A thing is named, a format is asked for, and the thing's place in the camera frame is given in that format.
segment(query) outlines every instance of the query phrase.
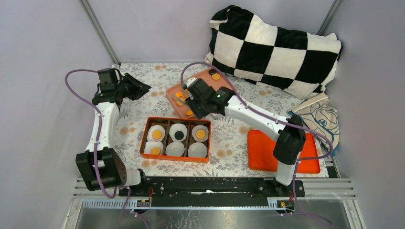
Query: white wall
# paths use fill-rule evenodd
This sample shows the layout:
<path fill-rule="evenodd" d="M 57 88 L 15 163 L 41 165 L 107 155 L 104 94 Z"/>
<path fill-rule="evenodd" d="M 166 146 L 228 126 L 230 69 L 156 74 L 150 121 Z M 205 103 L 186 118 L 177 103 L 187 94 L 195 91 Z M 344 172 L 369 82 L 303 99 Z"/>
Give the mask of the white wall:
<path fill-rule="evenodd" d="M 0 1 L 0 228 L 59 228 L 93 111 L 64 85 L 111 61 L 77 0 Z M 97 74 L 70 82 L 91 99 Z"/>
<path fill-rule="evenodd" d="M 123 62 L 201 61 L 208 53 L 208 21 L 237 5 L 266 23 L 317 33 L 333 0 L 89 0 Z"/>
<path fill-rule="evenodd" d="M 367 229 L 404 228 L 405 1 L 345 1 L 329 32 L 343 43 L 327 90 L 341 128 L 337 156 Z"/>

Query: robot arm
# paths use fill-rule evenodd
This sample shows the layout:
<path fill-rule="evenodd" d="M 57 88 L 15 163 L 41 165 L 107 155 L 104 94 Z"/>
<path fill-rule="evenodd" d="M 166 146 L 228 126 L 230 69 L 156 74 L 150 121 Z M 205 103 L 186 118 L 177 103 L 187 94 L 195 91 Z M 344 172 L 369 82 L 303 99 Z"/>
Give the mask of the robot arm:
<path fill-rule="evenodd" d="M 93 105 L 98 109 L 95 110 L 92 135 L 86 151 L 76 155 L 76 165 L 90 191 L 100 189 L 95 174 L 95 154 L 99 162 L 100 178 L 105 188 L 124 184 L 134 185 L 140 182 L 140 171 L 127 173 L 124 163 L 113 149 L 113 129 L 123 99 L 137 100 L 151 88 L 128 73 L 122 75 L 118 69 L 114 68 L 99 70 L 98 77 L 100 93 L 97 91 L 92 100 Z M 94 152 L 97 135 L 99 135 L 97 152 Z"/>
<path fill-rule="evenodd" d="M 190 97 L 185 100 L 186 104 L 194 112 L 197 118 L 201 119 L 209 113 L 217 113 L 239 119 L 253 128 L 261 130 L 273 141 L 276 142 L 273 155 L 278 160 L 276 181 L 284 186 L 291 184 L 297 158 L 306 141 L 303 130 L 298 130 L 280 123 L 268 120 L 263 116 L 251 111 L 242 104 L 235 93 L 221 87 L 215 91 L 209 87 L 204 80 L 190 78 L 185 82 L 184 89 L 190 92 Z M 268 112 L 250 102 L 244 100 L 248 106 L 261 113 L 273 116 L 277 120 L 302 126 L 299 117 L 286 118 Z"/>

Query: orange tray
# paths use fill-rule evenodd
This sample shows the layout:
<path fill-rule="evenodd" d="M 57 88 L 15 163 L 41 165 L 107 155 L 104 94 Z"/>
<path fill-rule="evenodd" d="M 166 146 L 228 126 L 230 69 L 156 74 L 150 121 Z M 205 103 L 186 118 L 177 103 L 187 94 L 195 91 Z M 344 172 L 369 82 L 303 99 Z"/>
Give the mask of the orange tray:
<path fill-rule="evenodd" d="M 200 78 L 203 79 L 209 86 L 213 87 L 214 90 L 218 90 L 220 87 L 227 87 L 231 89 L 231 87 L 228 85 L 228 83 L 221 77 L 219 80 L 213 80 L 212 76 L 208 73 L 211 69 L 206 69 L 200 73 L 197 73 L 196 75 L 193 75 L 191 77 L 195 78 Z M 176 94 L 177 92 L 181 92 L 180 88 L 180 83 L 174 85 L 173 87 L 167 89 L 166 91 L 166 97 L 169 100 L 169 103 L 171 106 L 174 108 L 174 110 L 179 114 L 180 118 L 195 118 L 195 115 L 190 115 L 188 116 L 186 112 L 189 110 L 189 107 L 187 105 L 177 105 L 176 101 L 173 99 L 173 95 Z"/>
<path fill-rule="evenodd" d="M 166 146 L 173 142 L 171 137 L 169 136 L 169 129 L 171 125 L 175 123 L 182 123 L 187 127 L 187 137 L 181 143 L 184 145 L 184 154 L 182 156 L 168 156 L 165 155 L 164 152 L 166 151 Z M 154 125 L 161 125 L 165 129 L 165 136 L 162 139 L 163 143 L 163 155 L 152 155 L 152 154 L 144 154 L 145 144 L 147 142 L 147 135 L 148 131 L 151 126 Z M 199 158 L 199 157 L 189 157 L 187 156 L 188 148 L 191 144 L 195 143 L 196 141 L 191 135 L 191 130 L 196 125 L 203 125 L 208 128 L 208 139 L 205 142 L 202 142 L 207 147 L 207 157 L 206 158 Z M 208 163 L 210 161 L 210 140 L 211 140 L 211 121 L 209 120 L 190 120 L 190 119 L 181 119 L 181 118 L 165 118 L 165 117 L 149 117 L 146 125 L 145 130 L 143 132 L 142 142 L 140 144 L 140 155 L 143 158 L 147 159 L 156 159 L 156 160 L 170 160 L 170 161 L 185 161 L 185 162 L 197 162 L 197 163 Z"/>
<path fill-rule="evenodd" d="M 304 144 L 299 158 L 318 156 L 315 140 L 312 134 L 306 133 L 307 141 Z M 277 171 L 277 159 L 273 156 L 275 141 L 259 130 L 251 130 L 247 134 L 247 154 L 249 168 L 252 170 Z M 298 173 L 320 173 L 319 160 L 302 161 L 298 165 Z"/>

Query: orange compartment tray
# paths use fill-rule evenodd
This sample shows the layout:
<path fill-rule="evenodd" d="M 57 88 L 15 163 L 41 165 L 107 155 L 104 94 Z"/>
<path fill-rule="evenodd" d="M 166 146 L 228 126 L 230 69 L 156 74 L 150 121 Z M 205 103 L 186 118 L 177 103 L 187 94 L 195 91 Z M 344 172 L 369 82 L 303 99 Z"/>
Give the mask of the orange compartment tray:
<path fill-rule="evenodd" d="M 169 130 L 171 125 L 175 123 L 182 123 L 185 124 L 187 127 L 187 136 L 181 142 L 184 145 L 184 154 L 182 156 L 169 156 L 166 155 L 164 152 L 166 151 L 166 146 L 173 142 L 173 140 L 169 136 Z M 145 144 L 147 141 L 148 131 L 151 126 L 154 125 L 161 125 L 165 129 L 165 135 L 162 139 L 163 143 L 163 155 L 152 155 L 152 154 L 144 154 Z M 188 148 L 191 144 L 195 143 L 196 141 L 191 135 L 192 129 L 196 125 L 203 125 L 208 129 L 208 139 L 202 142 L 207 147 L 207 157 L 199 158 L 199 157 L 190 157 L 187 156 Z M 145 130 L 143 132 L 143 137 L 140 145 L 140 155 L 143 158 L 147 159 L 155 159 L 155 160 L 170 160 L 170 161 L 185 161 L 185 162 L 196 162 L 196 163 L 208 163 L 210 161 L 210 140 L 211 140 L 211 121 L 209 120 L 191 120 L 191 119 L 181 119 L 181 118 L 166 118 L 166 117 L 149 117 L 146 125 Z"/>
<path fill-rule="evenodd" d="M 306 133 L 307 140 L 299 158 L 318 156 L 312 134 Z M 273 156 L 275 141 L 259 130 L 251 130 L 247 134 L 247 154 L 249 168 L 252 170 L 277 171 L 277 159 Z M 319 160 L 302 161 L 298 165 L 298 173 L 320 173 Z"/>
<path fill-rule="evenodd" d="M 203 79 L 207 85 L 213 87 L 214 90 L 218 90 L 221 87 L 227 87 L 229 89 L 231 89 L 231 86 L 229 86 L 229 84 L 221 77 L 219 78 L 219 80 L 214 80 L 212 78 L 212 76 L 208 73 L 210 69 L 206 69 L 200 73 L 197 73 L 191 77 L 195 77 L 195 78 L 200 78 Z M 177 92 L 181 92 L 181 88 L 180 88 L 180 83 L 174 85 L 173 87 L 167 89 L 166 91 L 166 97 L 169 100 L 169 103 L 171 104 L 171 106 L 174 108 L 174 110 L 177 112 L 177 114 L 179 114 L 180 118 L 195 118 L 195 115 L 187 115 L 187 111 L 189 110 L 189 107 L 187 105 L 177 105 L 176 101 L 173 99 L 173 95 L 176 94 Z"/>

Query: checkered pillow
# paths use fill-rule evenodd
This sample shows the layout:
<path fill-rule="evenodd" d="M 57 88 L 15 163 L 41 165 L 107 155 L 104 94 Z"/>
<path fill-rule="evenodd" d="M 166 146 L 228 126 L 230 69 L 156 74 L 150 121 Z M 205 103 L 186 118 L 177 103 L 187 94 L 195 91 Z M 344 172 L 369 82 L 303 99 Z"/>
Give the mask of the checkered pillow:
<path fill-rule="evenodd" d="M 210 50 L 205 61 L 255 84 L 266 84 L 304 99 L 325 90 L 335 77 L 341 42 L 332 33 L 317 36 L 265 24 L 237 6 L 209 21 Z"/>

